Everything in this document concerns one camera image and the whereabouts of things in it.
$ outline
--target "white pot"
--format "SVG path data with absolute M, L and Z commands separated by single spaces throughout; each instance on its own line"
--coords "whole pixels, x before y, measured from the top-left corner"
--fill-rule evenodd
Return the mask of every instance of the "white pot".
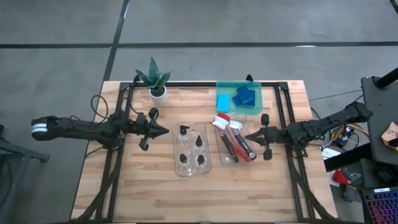
M 167 89 L 166 89 L 166 86 L 163 86 L 163 87 L 164 87 L 164 93 L 162 96 L 154 96 L 154 95 L 152 95 L 152 93 L 149 90 L 150 97 L 152 97 L 152 101 L 156 105 L 164 104 L 167 101 Z

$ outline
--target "wooden tabletop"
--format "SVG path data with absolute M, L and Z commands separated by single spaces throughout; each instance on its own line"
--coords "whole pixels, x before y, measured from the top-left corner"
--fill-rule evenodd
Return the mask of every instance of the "wooden tabletop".
M 108 102 L 110 112 L 114 111 L 119 83 L 104 82 L 103 85 L 101 95 Z M 288 84 L 296 121 L 312 119 L 303 81 L 288 81 Z M 169 98 L 166 104 L 157 107 L 160 113 L 157 123 L 169 128 L 170 133 L 149 140 L 147 152 L 138 146 L 140 136 L 127 135 L 114 222 L 297 221 L 285 149 L 281 144 L 271 144 L 274 155 L 271 161 L 262 160 L 264 148 L 254 143 L 259 158 L 253 162 L 225 165 L 218 153 L 215 130 L 209 124 L 207 136 L 212 170 L 196 177 L 177 176 L 171 129 L 182 122 L 211 121 L 216 113 L 216 93 L 214 87 L 168 87 L 167 92 Z M 269 114 L 270 126 L 280 128 L 274 89 L 263 87 L 262 99 L 263 113 Z M 284 100 L 283 104 L 285 117 L 288 118 Z M 147 114 L 154 107 L 148 89 L 136 88 L 132 105 L 136 111 Z M 98 112 L 105 114 L 104 103 L 99 103 Z M 248 116 L 251 133 L 261 127 L 260 117 L 261 114 Z M 87 152 L 98 147 L 99 143 L 90 142 Z M 309 156 L 305 159 L 305 167 L 310 188 L 328 212 L 336 217 L 320 149 L 310 146 L 307 151 Z M 98 193 L 105 158 L 105 150 L 86 158 L 72 218 L 81 215 Z M 305 210 L 302 192 L 300 198 Z

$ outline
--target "gray floor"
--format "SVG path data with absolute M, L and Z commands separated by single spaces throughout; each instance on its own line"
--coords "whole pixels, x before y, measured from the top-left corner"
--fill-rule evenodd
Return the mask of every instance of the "gray floor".
M 123 0 L 0 1 L 0 44 L 111 43 Z M 120 42 L 398 41 L 398 15 L 388 0 L 131 0 Z M 315 99 L 360 89 L 363 76 L 397 66 L 398 47 L 239 49 L 119 49 L 111 80 L 132 80 L 153 56 L 173 80 L 305 80 Z M 13 223 L 68 220 L 86 141 L 36 142 L 30 120 L 39 116 L 92 119 L 90 98 L 100 92 L 109 49 L 0 49 L 0 123 L 5 137 L 51 154 L 32 162 Z M 321 116 L 360 95 L 313 100 Z M 361 136 L 361 143 L 366 138 Z M 360 221 L 358 203 L 333 189 L 339 217 Z

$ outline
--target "teal plastic bin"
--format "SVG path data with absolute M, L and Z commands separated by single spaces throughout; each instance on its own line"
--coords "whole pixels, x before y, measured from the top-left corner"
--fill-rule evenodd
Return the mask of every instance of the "teal plastic bin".
M 238 93 L 236 89 L 246 85 L 248 89 L 256 91 L 256 105 L 252 108 L 239 106 L 236 107 L 232 101 L 232 97 Z M 216 110 L 219 113 L 237 113 L 237 114 L 259 114 L 262 111 L 262 94 L 261 94 L 261 83 L 250 82 L 250 81 L 217 81 L 216 84 L 216 103 L 219 94 L 229 94 L 229 109 L 228 110 Z

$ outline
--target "potted plant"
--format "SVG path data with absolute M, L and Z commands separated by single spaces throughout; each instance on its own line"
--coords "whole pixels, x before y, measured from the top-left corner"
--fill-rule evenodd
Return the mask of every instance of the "potted plant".
M 149 94 L 155 104 L 165 103 L 167 100 L 167 89 L 164 86 L 170 78 L 171 72 L 159 73 L 154 58 L 150 58 L 149 75 L 145 75 L 142 71 L 136 70 L 138 77 L 149 88 Z

